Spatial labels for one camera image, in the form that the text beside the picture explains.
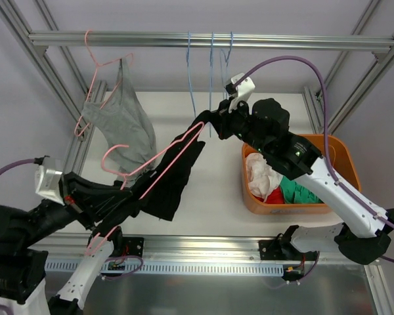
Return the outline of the black tank top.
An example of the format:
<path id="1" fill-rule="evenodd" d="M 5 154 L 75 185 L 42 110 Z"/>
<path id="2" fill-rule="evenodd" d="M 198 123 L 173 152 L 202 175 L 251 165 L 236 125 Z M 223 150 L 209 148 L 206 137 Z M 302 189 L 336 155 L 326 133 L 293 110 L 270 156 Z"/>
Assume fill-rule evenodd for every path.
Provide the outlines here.
<path id="1" fill-rule="evenodd" d="M 133 214 L 130 217 L 143 211 L 158 219 L 173 220 L 191 169 L 206 145 L 198 140 L 199 134 L 207 123 L 216 129 L 216 116 L 215 111 L 200 113 L 186 132 L 174 138 L 155 169 L 144 172 L 131 187 L 122 188 L 133 193 Z M 106 236 L 113 227 L 94 230 L 93 235 Z"/>

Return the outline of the green tank top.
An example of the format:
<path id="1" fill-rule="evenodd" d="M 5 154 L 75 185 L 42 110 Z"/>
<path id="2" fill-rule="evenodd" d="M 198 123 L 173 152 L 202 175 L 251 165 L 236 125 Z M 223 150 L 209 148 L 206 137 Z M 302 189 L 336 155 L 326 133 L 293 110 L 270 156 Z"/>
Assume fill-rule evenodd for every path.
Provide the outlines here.
<path id="1" fill-rule="evenodd" d="M 280 190 L 284 201 L 287 204 L 322 203 L 321 199 L 310 190 L 296 183 L 294 180 L 289 180 L 287 177 L 282 178 L 280 182 Z"/>

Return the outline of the white tank top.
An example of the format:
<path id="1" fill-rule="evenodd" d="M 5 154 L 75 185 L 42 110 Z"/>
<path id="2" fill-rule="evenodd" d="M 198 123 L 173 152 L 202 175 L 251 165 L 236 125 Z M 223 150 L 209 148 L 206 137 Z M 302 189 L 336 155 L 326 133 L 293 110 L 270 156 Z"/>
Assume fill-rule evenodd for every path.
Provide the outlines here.
<path id="1" fill-rule="evenodd" d="M 250 153 L 245 159 L 245 166 L 250 192 L 266 201 L 280 186 L 283 176 L 268 165 L 260 153 Z"/>

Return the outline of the blue hanger of green top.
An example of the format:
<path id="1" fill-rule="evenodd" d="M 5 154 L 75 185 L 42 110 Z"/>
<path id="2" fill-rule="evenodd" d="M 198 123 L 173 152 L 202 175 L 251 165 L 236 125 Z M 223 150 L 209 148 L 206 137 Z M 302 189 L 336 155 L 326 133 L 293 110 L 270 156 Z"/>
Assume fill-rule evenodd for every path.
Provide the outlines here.
<path id="1" fill-rule="evenodd" d="M 213 92 L 213 46 L 214 33 L 211 33 L 210 52 L 209 52 L 209 110 L 212 111 L 212 92 Z"/>

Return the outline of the blue hanger of white top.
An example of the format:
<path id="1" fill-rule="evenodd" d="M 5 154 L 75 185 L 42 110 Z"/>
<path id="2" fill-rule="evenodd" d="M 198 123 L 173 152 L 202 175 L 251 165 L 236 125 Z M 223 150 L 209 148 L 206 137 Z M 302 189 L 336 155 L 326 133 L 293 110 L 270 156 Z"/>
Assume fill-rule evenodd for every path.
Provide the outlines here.
<path id="1" fill-rule="evenodd" d="M 191 49 L 191 33 L 188 31 L 187 33 L 187 48 L 186 48 L 186 70 L 187 70 L 187 78 L 188 78 L 188 89 L 190 93 L 190 100 L 192 104 L 192 110 L 194 114 L 194 118 L 196 118 L 196 103 L 194 99 L 194 91 L 192 88 L 192 78 L 191 78 L 191 68 L 190 68 L 190 49 Z"/>

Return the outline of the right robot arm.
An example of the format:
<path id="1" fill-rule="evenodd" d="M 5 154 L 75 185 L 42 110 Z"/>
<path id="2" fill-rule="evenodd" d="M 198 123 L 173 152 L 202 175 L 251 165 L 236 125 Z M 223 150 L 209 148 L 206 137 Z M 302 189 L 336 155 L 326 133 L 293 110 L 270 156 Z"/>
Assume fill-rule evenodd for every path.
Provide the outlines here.
<path id="1" fill-rule="evenodd" d="M 224 100 L 213 112 L 213 126 L 221 139 L 236 136 L 262 154 L 268 165 L 284 177 L 307 188 L 342 220 L 333 226 L 290 226 L 280 244 L 290 261 L 302 253 L 340 252 L 349 260 L 367 265 L 385 258 L 394 231 L 394 209 L 373 204 L 339 176 L 322 152 L 307 138 L 289 131 L 290 114 L 274 99 L 248 106 Z"/>

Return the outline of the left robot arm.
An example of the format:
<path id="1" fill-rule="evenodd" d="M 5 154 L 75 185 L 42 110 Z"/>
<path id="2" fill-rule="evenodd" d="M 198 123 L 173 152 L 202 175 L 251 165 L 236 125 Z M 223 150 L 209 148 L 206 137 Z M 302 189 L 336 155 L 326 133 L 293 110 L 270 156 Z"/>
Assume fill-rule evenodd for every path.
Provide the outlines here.
<path id="1" fill-rule="evenodd" d="M 137 212 L 126 188 L 97 184 L 75 173 L 40 175 L 43 200 L 23 211 L 0 205 L 0 310 L 6 314 L 83 314 L 102 266 L 124 250 L 121 222 Z M 47 251 L 32 246 L 77 221 L 91 232 L 71 278 L 51 299 L 45 295 Z"/>

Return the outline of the blue hanger of red top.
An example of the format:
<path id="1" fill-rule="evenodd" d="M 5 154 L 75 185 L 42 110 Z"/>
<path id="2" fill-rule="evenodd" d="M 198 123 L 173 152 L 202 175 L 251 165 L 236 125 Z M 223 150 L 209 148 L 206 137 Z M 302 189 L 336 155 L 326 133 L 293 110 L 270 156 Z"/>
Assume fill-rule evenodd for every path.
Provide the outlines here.
<path id="1" fill-rule="evenodd" d="M 227 78 L 228 78 L 228 74 L 229 74 L 229 60 L 230 60 L 230 54 L 232 52 L 233 41 L 234 41 L 234 34 L 232 32 L 230 32 L 230 43 L 229 43 L 228 50 L 226 51 L 225 49 L 220 49 L 220 51 L 219 51 L 222 96 L 224 99 L 226 99 L 226 97 L 227 97 L 225 85 L 227 83 Z"/>

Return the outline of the red tank top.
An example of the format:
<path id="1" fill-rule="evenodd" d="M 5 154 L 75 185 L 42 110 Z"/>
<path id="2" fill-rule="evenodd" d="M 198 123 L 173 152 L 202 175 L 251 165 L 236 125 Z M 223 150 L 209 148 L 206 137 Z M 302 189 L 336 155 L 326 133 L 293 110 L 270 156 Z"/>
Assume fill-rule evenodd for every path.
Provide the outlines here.
<path id="1" fill-rule="evenodd" d="M 282 190 L 280 189 L 280 187 L 276 188 L 275 190 L 273 190 L 271 192 L 270 195 L 267 196 L 266 200 L 264 201 L 264 203 L 267 204 L 285 204 L 285 199 L 284 199 L 284 195 L 282 193 Z"/>

